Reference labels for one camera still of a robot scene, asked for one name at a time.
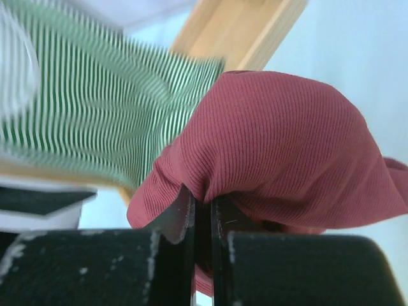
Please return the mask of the red tank top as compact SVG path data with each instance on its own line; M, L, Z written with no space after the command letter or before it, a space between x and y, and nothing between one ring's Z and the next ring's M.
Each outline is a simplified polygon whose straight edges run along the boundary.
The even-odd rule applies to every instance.
M142 228L186 186L225 196L268 231L319 235L407 213L407 167L382 156L359 110L328 84L223 73L133 195Z

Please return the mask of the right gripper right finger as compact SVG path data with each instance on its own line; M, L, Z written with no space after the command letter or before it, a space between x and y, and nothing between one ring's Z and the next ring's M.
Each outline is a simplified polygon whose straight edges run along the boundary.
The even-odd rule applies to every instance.
M222 198L211 225L215 305L404 304L368 238L267 233Z

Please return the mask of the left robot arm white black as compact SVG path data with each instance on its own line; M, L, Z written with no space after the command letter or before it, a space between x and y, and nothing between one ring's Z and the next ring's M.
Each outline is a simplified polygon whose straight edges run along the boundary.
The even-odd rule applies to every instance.
M1 231L75 230L93 187L1 177Z

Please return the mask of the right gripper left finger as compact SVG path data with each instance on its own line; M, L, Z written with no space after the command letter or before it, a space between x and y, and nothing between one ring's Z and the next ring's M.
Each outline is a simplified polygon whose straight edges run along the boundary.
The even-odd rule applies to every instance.
M142 229L31 231L1 259L2 305L194 305L195 199Z

